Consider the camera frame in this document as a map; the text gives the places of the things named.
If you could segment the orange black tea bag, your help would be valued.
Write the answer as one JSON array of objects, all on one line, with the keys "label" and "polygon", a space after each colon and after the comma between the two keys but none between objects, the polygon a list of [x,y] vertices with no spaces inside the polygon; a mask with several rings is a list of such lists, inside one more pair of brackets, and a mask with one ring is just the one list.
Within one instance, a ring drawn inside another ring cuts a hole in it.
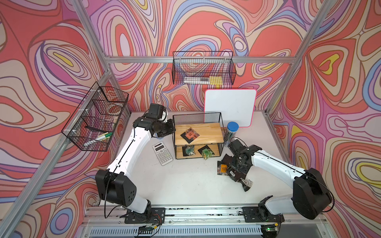
[{"label": "orange black tea bag", "polygon": [[222,161],[217,162],[217,174],[221,176],[228,176],[228,166],[223,164]]}]

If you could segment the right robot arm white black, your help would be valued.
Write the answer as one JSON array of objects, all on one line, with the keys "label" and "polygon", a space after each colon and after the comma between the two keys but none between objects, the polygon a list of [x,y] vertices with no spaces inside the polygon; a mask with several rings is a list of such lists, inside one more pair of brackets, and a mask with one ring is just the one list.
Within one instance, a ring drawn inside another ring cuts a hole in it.
[{"label": "right robot arm white black", "polygon": [[294,166],[273,157],[256,145],[245,146],[238,140],[231,142],[228,148],[233,154],[227,169],[232,180],[243,183],[243,177],[255,166],[277,177],[292,189],[290,195],[269,195],[261,200],[257,211],[261,220],[269,221],[271,217],[292,213],[313,220],[319,214],[329,212],[329,205],[335,205],[334,195],[318,170]]}]

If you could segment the white floral black tea bag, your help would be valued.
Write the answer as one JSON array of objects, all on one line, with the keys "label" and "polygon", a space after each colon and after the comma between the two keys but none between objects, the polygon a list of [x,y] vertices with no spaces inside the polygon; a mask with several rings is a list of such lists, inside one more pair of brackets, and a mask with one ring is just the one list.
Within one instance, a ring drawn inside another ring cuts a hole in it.
[{"label": "white floral black tea bag", "polygon": [[253,185],[253,182],[250,179],[240,179],[240,183],[244,189],[244,192],[247,192]]}]

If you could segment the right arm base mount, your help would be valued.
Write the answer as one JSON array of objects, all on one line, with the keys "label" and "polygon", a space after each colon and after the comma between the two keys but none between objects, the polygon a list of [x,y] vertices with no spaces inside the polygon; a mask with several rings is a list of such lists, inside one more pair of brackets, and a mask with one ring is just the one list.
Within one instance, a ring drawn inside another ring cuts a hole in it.
[{"label": "right arm base mount", "polygon": [[269,222],[269,223],[282,223],[285,221],[282,214],[273,215],[266,208],[265,203],[273,196],[267,196],[264,198],[257,206],[242,207],[241,215],[244,216],[246,223],[258,223],[258,222]]}]

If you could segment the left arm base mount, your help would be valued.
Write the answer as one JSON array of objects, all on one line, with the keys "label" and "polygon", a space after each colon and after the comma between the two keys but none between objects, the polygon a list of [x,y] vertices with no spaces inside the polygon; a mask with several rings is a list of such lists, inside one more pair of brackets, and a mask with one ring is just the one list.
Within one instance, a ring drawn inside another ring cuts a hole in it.
[{"label": "left arm base mount", "polygon": [[137,213],[127,210],[124,215],[125,224],[163,224],[165,221],[166,209],[164,207],[154,207],[147,209],[144,213]]}]

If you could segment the green tea bag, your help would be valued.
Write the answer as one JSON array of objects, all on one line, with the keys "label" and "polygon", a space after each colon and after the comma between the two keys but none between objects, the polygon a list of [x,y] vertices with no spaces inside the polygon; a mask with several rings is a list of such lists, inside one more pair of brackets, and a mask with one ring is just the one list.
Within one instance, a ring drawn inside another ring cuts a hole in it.
[{"label": "green tea bag", "polygon": [[182,152],[184,157],[195,155],[194,145],[183,146]]},{"label": "green tea bag", "polygon": [[208,145],[205,145],[202,148],[198,149],[198,152],[204,160],[207,160],[215,155]]}]

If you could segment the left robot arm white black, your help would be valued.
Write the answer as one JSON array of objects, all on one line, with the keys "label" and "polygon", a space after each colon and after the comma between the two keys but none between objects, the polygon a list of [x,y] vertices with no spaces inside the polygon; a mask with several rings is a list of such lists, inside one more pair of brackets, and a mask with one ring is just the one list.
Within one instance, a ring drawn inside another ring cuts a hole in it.
[{"label": "left robot arm white black", "polygon": [[154,135],[163,138],[174,131],[172,119],[163,122],[144,117],[136,119],[128,141],[115,160],[106,170],[96,173],[99,197],[105,202],[123,206],[138,214],[149,213],[149,200],[138,195],[131,173],[143,149]]}]

